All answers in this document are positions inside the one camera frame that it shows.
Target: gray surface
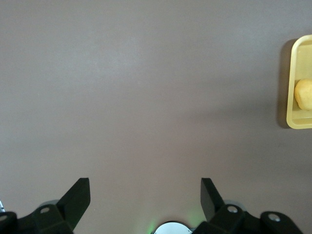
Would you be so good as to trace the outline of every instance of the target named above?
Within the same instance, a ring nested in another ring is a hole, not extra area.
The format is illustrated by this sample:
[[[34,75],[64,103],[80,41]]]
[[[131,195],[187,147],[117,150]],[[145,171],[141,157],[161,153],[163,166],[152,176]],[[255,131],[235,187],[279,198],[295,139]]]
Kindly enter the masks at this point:
[[[88,176],[77,234],[194,227],[211,177],[251,214],[312,233],[311,130],[279,114],[286,43],[312,34],[311,12],[310,0],[0,1],[6,210],[26,215]]]

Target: yellow tray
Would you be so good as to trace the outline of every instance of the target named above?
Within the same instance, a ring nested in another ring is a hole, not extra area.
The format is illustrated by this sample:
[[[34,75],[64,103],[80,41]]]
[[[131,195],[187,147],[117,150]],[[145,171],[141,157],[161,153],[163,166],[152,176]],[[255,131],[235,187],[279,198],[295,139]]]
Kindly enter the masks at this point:
[[[312,79],[312,35],[299,38],[292,46],[287,124],[291,128],[312,128],[312,111],[301,110],[294,99],[294,88],[301,79]]]

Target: yellow food item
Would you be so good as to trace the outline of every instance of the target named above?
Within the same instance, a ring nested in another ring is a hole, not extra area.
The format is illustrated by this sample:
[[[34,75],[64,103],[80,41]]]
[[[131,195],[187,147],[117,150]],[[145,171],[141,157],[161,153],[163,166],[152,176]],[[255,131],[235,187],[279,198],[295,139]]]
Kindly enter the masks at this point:
[[[301,79],[297,83],[294,98],[302,110],[312,110],[312,79]]]

